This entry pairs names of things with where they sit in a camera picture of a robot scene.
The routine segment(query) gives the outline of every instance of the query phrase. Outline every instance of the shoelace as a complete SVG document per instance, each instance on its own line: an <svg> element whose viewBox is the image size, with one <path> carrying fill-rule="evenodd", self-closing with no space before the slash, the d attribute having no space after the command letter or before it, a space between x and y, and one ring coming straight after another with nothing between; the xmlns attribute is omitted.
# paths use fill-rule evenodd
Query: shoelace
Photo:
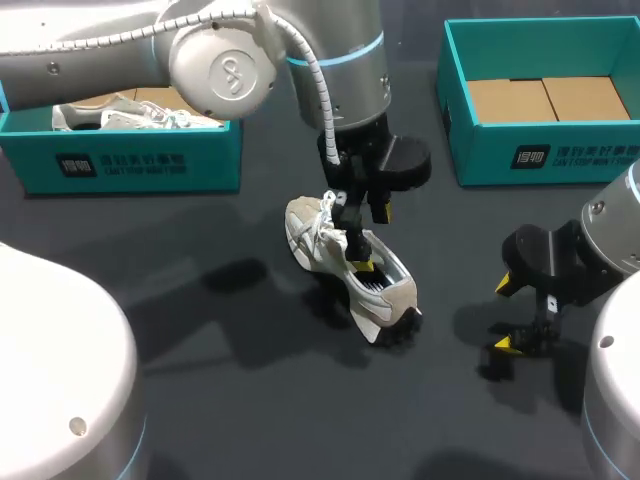
<svg viewBox="0 0 640 480"><path fill-rule="evenodd" d="M341 230L336 230L331 219L331 208L336 201L336 194L331 190L327 190L320 201L320 212L313 220L305 223L294 235L296 241L299 241L302 235L310 233L313 238L311 246L311 254L315 255L316 246L320 241L326 242L333 239L337 242L343 238L344 234Z"/></svg>
<svg viewBox="0 0 640 480"><path fill-rule="evenodd" d="M162 108L153 102L140 102L153 123L160 123L164 128L188 128L191 126L191 113L186 110Z"/></svg>

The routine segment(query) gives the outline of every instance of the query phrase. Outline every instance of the open box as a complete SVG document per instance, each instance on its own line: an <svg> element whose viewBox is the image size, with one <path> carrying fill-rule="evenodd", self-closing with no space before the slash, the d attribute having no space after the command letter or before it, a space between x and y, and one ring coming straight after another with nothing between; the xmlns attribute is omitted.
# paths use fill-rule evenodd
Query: open box
<svg viewBox="0 0 640 480"><path fill-rule="evenodd" d="M610 182L640 156L640 23L449 20L437 91L460 185Z"/></svg>
<svg viewBox="0 0 640 480"><path fill-rule="evenodd" d="M195 114L171 88L120 92ZM111 95L77 102L102 105ZM3 113L0 147L30 195L228 192L240 188L240 122L220 128L52 131L52 107Z"/></svg>

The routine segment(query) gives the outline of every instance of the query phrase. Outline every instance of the cardboard bottom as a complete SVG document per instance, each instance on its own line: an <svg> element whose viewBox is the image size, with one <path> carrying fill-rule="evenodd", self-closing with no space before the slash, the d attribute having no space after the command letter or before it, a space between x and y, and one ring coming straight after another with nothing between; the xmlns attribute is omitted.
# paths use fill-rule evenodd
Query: cardboard bottom
<svg viewBox="0 0 640 480"><path fill-rule="evenodd" d="M630 120L609 77L467 82L480 123Z"/></svg>

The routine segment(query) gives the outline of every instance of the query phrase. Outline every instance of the white spiral cable wrap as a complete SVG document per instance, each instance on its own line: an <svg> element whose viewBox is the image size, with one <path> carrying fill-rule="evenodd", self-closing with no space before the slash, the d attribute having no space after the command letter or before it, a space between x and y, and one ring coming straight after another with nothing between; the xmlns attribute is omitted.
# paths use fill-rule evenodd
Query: white spiral cable wrap
<svg viewBox="0 0 640 480"><path fill-rule="evenodd" d="M293 25L282 17L270 12L274 23L289 35L300 49L304 59L309 64L309 71L313 75L318 89L320 98L320 106L324 119L325 144L327 161L334 165L340 164L338 150L336 148L335 128L333 124L333 109L331 107L331 98L329 89L322 74L322 69L318 64L309 42ZM12 50L0 49L0 57L21 57L28 55L42 55L44 53L63 53L76 50L91 50L94 48L106 48L124 43L135 42L145 38L151 38L161 33L173 32L185 27L195 27L210 22L219 22L232 19L253 19L257 15L254 8L245 10L232 10L211 13L196 13L173 18L164 22L149 25L143 28L137 28L128 32L116 33L114 35L106 35L102 37L85 38L81 40L68 40L64 42L53 42L45 45L37 45L34 48L18 48Z"/></svg>

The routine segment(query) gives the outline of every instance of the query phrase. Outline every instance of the robot logo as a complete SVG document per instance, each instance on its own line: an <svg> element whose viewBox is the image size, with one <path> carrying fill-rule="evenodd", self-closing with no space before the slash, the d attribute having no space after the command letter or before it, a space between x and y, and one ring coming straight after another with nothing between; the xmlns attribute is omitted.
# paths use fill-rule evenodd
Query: robot logo
<svg viewBox="0 0 640 480"><path fill-rule="evenodd" d="M251 95L258 83L254 59L240 50L227 50L213 61L209 85L218 98L237 102Z"/></svg>
<svg viewBox="0 0 640 480"><path fill-rule="evenodd" d="M237 95L242 90L242 74L238 71L238 61L233 57L227 57L222 61L222 68L227 73L227 83L232 95Z"/></svg>

